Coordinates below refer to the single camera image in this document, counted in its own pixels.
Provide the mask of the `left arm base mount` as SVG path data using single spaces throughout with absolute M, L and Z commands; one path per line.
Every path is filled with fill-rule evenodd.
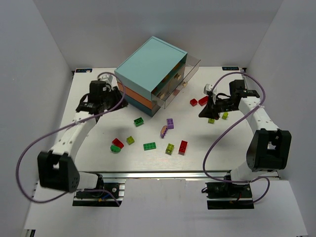
M 104 179 L 98 175 L 96 188 L 92 192 L 75 192 L 72 206 L 74 207 L 119 207 L 124 197 L 125 183 Z

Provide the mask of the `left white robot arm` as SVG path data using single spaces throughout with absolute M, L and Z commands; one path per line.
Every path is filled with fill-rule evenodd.
M 127 106 L 117 86 L 109 80 L 93 80 L 89 92 L 79 101 L 73 119 L 58 142 L 47 152 L 38 155 L 39 182 L 43 188 L 73 193 L 77 190 L 100 189 L 101 176 L 79 172 L 75 165 L 76 155 L 90 130 L 97 124 L 102 113 Z

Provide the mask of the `green 2x4 lego brick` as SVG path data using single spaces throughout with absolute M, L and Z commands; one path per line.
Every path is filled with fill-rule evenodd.
M 148 151 L 148 150 L 153 150 L 156 149 L 156 143 L 155 142 L 150 142 L 150 143 L 145 143 L 143 144 L 143 149 L 144 151 Z

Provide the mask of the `dark green 2x2 lego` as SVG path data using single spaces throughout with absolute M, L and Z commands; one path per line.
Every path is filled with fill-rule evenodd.
M 134 124 L 135 124 L 136 127 L 139 127 L 139 126 L 143 125 L 144 124 L 143 118 L 139 117 L 139 118 L 135 119 L 134 120 Z

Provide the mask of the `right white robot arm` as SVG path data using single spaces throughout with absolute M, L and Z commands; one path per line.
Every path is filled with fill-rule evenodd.
M 215 94 L 211 85 L 204 88 L 208 95 L 200 118 L 218 120 L 225 112 L 240 111 L 250 126 L 253 138 L 246 152 L 246 160 L 229 173 L 236 184 L 249 182 L 257 177 L 286 168 L 291 145 L 291 133 L 281 130 L 269 117 L 262 99 L 255 90 L 245 87 L 242 79 L 229 83 L 230 94 Z

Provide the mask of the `green rounded lego piece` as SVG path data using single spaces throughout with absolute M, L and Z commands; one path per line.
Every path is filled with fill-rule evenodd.
M 115 145 L 111 145 L 110 146 L 110 150 L 113 152 L 113 153 L 119 153 L 121 151 L 121 148 L 118 147 L 118 146 L 115 146 Z

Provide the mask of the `red long lego brick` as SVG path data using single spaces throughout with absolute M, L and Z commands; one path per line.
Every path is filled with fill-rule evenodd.
M 204 97 L 202 97 L 201 99 L 198 100 L 198 104 L 199 104 L 200 106 L 206 105 L 207 102 L 208 102 L 208 96 L 204 96 Z

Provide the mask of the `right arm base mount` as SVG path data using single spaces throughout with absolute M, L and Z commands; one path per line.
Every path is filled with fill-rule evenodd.
M 213 177 L 201 190 L 207 197 L 209 210 L 253 209 L 254 202 L 249 183 L 232 183 L 231 172 L 223 177 Z

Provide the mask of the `red curved lego piece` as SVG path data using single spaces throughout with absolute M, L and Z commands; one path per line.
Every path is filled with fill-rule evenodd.
M 114 146 L 117 146 L 119 147 L 120 149 L 122 149 L 124 147 L 124 144 L 118 139 L 118 138 L 115 138 L 113 141 L 112 141 L 112 144 Z

